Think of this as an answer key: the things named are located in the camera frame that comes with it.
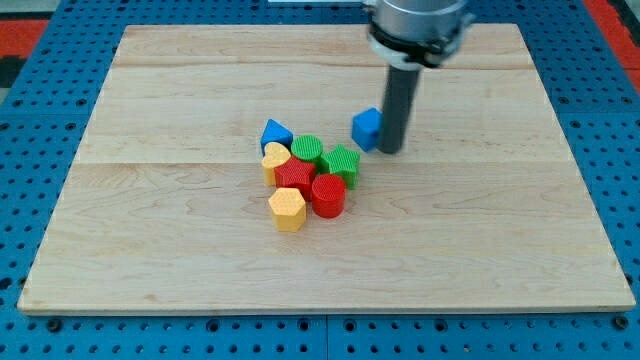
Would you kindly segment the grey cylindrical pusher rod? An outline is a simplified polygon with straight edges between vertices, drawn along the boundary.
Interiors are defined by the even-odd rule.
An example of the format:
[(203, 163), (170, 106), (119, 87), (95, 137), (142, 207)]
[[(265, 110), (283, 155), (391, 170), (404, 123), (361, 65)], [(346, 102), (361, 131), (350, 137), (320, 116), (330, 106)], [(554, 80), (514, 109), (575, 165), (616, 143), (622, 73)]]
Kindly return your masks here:
[(395, 154), (403, 147), (419, 75), (419, 70), (388, 68), (377, 143), (382, 153)]

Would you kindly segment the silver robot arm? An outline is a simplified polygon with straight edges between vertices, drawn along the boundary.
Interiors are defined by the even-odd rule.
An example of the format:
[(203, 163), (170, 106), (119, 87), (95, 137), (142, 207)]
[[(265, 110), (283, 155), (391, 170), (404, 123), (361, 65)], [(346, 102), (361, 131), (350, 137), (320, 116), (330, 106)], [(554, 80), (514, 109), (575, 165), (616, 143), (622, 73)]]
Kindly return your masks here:
[(388, 65), (377, 149), (399, 152), (424, 68), (451, 58), (475, 16), (466, 0), (368, 1), (371, 50)]

